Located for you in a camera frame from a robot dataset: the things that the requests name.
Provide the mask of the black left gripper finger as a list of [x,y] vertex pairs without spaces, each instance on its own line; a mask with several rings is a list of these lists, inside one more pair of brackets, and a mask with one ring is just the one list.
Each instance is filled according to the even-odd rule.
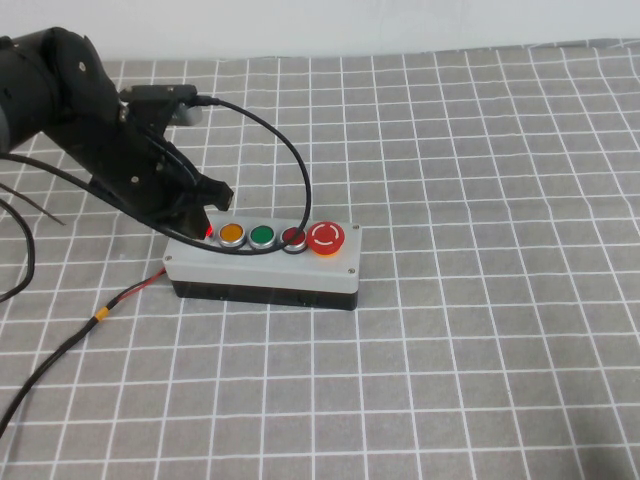
[[205,239],[210,230],[210,220],[201,206],[189,207],[178,215],[178,232],[190,239]]
[[234,191],[224,181],[201,175],[194,190],[194,202],[199,207],[215,207],[219,211],[228,211],[234,197]]

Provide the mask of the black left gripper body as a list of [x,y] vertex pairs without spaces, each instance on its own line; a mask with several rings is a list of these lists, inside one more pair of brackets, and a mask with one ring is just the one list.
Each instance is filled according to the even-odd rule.
[[65,119],[64,149],[94,182],[136,213],[178,230],[199,172],[164,138],[175,102],[132,102],[106,117]]

